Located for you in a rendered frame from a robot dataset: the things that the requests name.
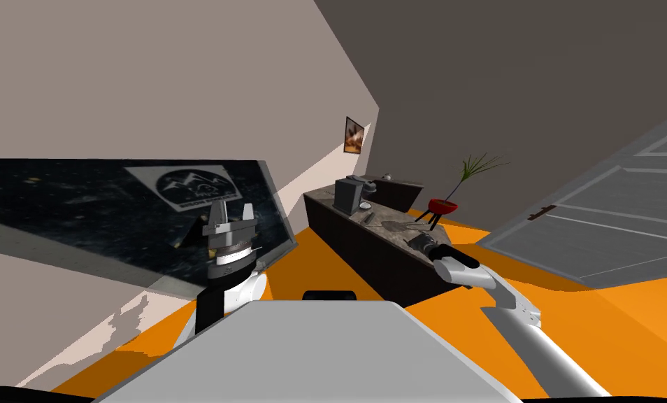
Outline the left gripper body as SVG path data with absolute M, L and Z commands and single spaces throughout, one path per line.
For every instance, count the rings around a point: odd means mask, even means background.
M 208 237 L 209 249 L 220 249 L 247 243 L 255 235 L 256 219 L 205 225 L 202 235 Z

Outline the dark counter with coffee machine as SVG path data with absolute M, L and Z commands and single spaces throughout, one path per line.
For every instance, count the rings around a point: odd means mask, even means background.
M 425 233 L 450 244 L 439 225 L 431 229 L 413 215 L 372 203 L 366 211 L 346 215 L 334 208 L 335 186 L 303 194 L 310 228 L 383 299 L 406 308 L 455 290 L 435 272 L 424 254 L 408 241 Z

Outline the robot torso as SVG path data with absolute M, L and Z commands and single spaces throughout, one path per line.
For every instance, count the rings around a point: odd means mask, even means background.
M 249 302 L 94 403 L 521 403 L 393 302 Z

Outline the black speckled panel with emblem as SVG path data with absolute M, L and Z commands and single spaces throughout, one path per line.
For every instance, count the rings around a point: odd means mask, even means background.
M 258 269 L 295 248 L 262 161 L 0 159 L 0 253 L 191 299 L 219 200 L 253 206 Z

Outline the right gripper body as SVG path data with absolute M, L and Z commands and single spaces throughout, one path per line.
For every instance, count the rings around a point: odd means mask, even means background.
M 407 242 L 413 250 L 429 257 L 432 250 L 439 247 L 439 243 L 428 233 L 420 233 Z

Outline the green plant in red pot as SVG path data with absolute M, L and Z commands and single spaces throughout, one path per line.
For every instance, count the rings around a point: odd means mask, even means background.
M 423 212 L 415 222 L 430 215 L 431 217 L 428 221 L 428 225 L 430 226 L 429 229 L 432 231 L 444 215 L 448 215 L 458 209 L 458 205 L 450 200 L 453 194 L 460 188 L 461 184 L 475 175 L 503 166 L 506 162 L 502 162 L 502 159 L 503 156 L 490 156 L 488 159 L 486 153 L 479 157 L 474 157 L 472 155 L 467 156 L 467 158 L 462 161 L 463 166 L 459 175 L 459 180 L 453 190 L 444 199 L 430 199 L 426 211 Z

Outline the grey panelled door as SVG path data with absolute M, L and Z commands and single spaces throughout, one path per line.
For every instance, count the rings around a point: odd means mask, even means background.
M 480 244 L 588 288 L 667 278 L 667 120 Z

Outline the framed brown wall picture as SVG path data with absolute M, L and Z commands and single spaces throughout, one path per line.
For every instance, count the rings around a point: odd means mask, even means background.
M 343 151 L 345 153 L 360 154 L 364 142 L 364 128 L 346 117 L 345 138 L 343 144 Z

